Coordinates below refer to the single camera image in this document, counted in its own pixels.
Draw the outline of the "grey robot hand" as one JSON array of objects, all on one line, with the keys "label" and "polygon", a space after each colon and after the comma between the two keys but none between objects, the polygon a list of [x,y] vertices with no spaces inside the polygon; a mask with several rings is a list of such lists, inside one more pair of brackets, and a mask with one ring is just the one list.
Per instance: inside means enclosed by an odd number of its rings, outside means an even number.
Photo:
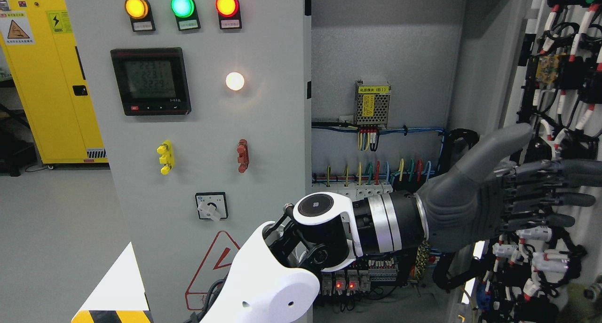
[{"label": "grey robot hand", "polygon": [[570,227],[574,218],[554,214],[554,206],[595,204],[593,195],[573,189],[601,186],[600,161],[557,159],[501,166],[504,158],[529,143],[531,135],[525,123],[498,129],[419,189],[417,202],[434,247],[458,252],[467,244],[518,229]]}]

